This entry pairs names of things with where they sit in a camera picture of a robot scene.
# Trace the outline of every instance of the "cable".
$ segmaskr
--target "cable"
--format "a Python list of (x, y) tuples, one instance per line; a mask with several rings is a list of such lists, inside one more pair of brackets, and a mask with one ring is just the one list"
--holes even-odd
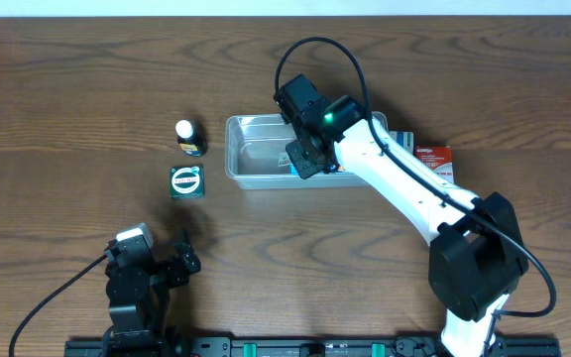
[(441, 199), (445, 204), (450, 204), (453, 208), (455, 208), (458, 211), (464, 213), (465, 215), (468, 215), (469, 217), (471, 217), (473, 220), (475, 220), (475, 222), (477, 222), (482, 227), (490, 230), (491, 232), (497, 234), (501, 238), (508, 241), (515, 248), (517, 248), (520, 252), (522, 252), (523, 255), (530, 261), (530, 263), (532, 263), (534, 268), (536, 268), (536, 270), (539, 271), (539, 273), (541, 274), (541, 276), (545, 280), (545, 283), (547, 284), (547, 288), (548, 288), (549, 293), (550, 293), (549, 303), (544, 309), (539, 310), (539, 311), (534, 311), (534, 312), (509, 311), (509, 310), (499, 309), (499, 310), (495, 310), (494, 314), (497, 316), (508, 315), (508, 316), (515, 316), (515, 317), (542, 317), (542, 316), (545, 316), (548, 313), (550, 313), (550, 311), (552, 311), (552, 309), (554, 309), (554, 307), (556, 306), (556, 287), (554, 286), (554, 282), (552, 282), (552, 278), (550, 277), (548, 272), (545, 270), (543, 265), (541, 265), (541, 262), (539, 262), (538, 259), (536, 259), (536, 257), (534, 257), (534, 255), (532, 253), (530, 253), (530, 251), (528, 251), (522, 245), (518, 244), (515, 240), (513, 240), (513, 238), (511, 238), (508, 234), (504, 233), (497, 226), (495, 226), (494, 224), (492, 224), (488, 220), (484, 219), (479, 214), (477, 214), (477, 213), (473, 212), (472, 210), (466, 208), (461, 203), (455, 201), (447, 193), (440, 191), (438, 188), (432, 186), (425, 179), (421, 178), (418, 174), (414, 173), (400, 159), (398, 159), (394, 155), (394, 153), (392, 153), (389, 150), (389, 146), (387, 144), (385, 144), (383, 142), (383, 140), (381, 140), (381, 138), (376, 133), (376, 129), (374, 128), (374, 121), (373, 121), (373, 117), (372, 117), (372, 108), (371, 108), (371, 105), (369, 102), (369, 94), (367, 93), (367, 84), (365, 83), (365, 75), (363, 74), (363, 71), (361, 70), (361, 67), (358, 64), (358, 61), (356, 60), (356, 58), (354, 58), (354, 56), (349, 52), (349, 50), (347, 50), (343, 45), (337, 43), (334, 40), (322, 38), (322, 37), (312, 37), (312, 38), (303, 39), (303, 40), (297, 42), (296, 44), (292, 45), (289, 48), (289, 50), (287, 50), (285, 52), (284, 56), (282, 57), (282, 60), (279, 62), (279, 66), (277, 66), (277, 72), (275, 74), (275, 92), (279, 91), (279, 76), (281, 74), (282, 67), (284, 66), (284, 63), (286, 62), (286, 59), (289, 56), (289, 54), (291, 54), (292, 51), (294, 51), (297, 47), (299, 47), (303, 44), (309, 43), (309, 42), (321, 42), (321, 43), (333, 45), (334, 47), (336, 47), (340, 51), (342, 51), (343, 54), (345, 54), (349, 58), (349, 60), (352, 62), (352, 64), (354, 65), (354, 68), (356, 69), (356, 72), (358, 73), (358, 78), (360, 80), (361, 90), (363, 92), (363, 97), (365, 100), (365, 119), (368, 122), (368, 126), (369, 126), (370, 132), (372, 134), (372, 137), (374, 138), (374, 141), (376, 141), (376, 144), (378, 144), (378, 146), (381, 148), (383, 153), (385, 153), (385, 155), (390, 160), (392, 160), (392, 162), (394, 162), (394, 164), (396, 164), (410, 178), (414, 179), (416, 182), (418, 182), (420, 185), (422, 185), (424, 188), (426, 188), (426, 190), (428, 190), (429, 192), (433, 193), (433, 195), (435, 195), (436, 197)]
[(30, 313), (28, 313), (28, 316), (26, 316), (26, 318), (24, 318), (24, 320), (21, 321), (21, 323), (19, 324), (19, 327), (17, 327), (17, 330), (12, 335), (12, 339), (10, 340), (10, 346), (8, 347), (8, 357), (15, 357), (15, 344), (17, 343), (17, 338), (19, 338), (21, 331), (23, 331), (24, 327), (26, 327), (28, 322), (30, 322), (30, 320), (37, 314), (37, 312), (39, 312), (39, 310), (43, 306), (45, 306), (48, 302), (50, 302), (50, 300), (55, 298), (58, 294), (60, 294), (65, 289), (67, 289), (70, 285), (74, 284), (74, 282), (76, 282), (78, 279), (80, 279), (80, 277), (84, 276), (87, 272), (92, 270), (95, 266), (97, 266), (105, 258), (107, 258), (107, 256), (102, 256), (102, 257), (96, 259), (92, 264), (87, 266), (87, 268), (80, 271), (80, 273), (76, 274), (72, 279), (67, 281), (67, 283), (63, 284), (60, 288), (56, 289), (54, 293), (52, 293), (48, 297), (44, 298), (44, 300), (41, 301), (37, 305), (37, 307), (35, 307), (32, 311), (30, 311)]

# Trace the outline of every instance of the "white bottle cap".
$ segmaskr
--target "white bottle cap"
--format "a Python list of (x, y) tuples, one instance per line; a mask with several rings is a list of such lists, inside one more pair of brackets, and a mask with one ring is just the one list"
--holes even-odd
[(193, 136), (193, 126), (190, 125), (188, 120), (180, 120), (175, 124), (175, 131), (177, 135), (183, 139), (188, 139)]

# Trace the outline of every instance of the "wood tabletop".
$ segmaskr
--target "wood tabletop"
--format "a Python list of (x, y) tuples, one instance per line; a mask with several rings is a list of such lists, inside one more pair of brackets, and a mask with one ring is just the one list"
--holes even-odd
[[(450, 145), (456, 183), (511, 201), (558, 305), (505, 317), (510, 335), (556, 335), (571, 356), (571, 17), (0, 19), (0, 356), (26, 314), (150, 224), (161, 257), (183, 227), (203, 270), (173, 292), (170, 321), (236, 336), (435, 332), (445, 308), (428, 250), (370, 187), (245, 191), (224, 173), (224, 129), (275, 113), (285, 50), (328, 36), (356, 55), (373, 109), (418, 144)], [(351, 64), (312, 44), (304, 72), (331, 96), (360, 98)], [(206, 127), (210, 151), (183, 154), (178, 119)], [(172, 201), (169, 169), (202, 164), (206, 195)], [(110, 325), (96, 268), (30, 322), (18, 356), (62, 355)], [(530, 268), (508, 308), (548, 299)]]

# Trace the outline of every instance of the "bottle label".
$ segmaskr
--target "bottle label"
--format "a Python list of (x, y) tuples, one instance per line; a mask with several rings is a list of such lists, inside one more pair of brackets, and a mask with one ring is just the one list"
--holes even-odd
[(197, 147), (192, 144), (179, 144), (179, 146), (181, 147), (182, 150), (184, 150), (185, 153), (189, 155), (199, 154), (199, 150), (197, 150)]

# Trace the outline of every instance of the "red and white box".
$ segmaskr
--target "red and white box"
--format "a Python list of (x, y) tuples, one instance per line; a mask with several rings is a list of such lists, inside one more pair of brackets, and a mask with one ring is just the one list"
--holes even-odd
[(415, 147), (415, 156), (436, 174), (453, 181), (453, 155), (450, 147)]

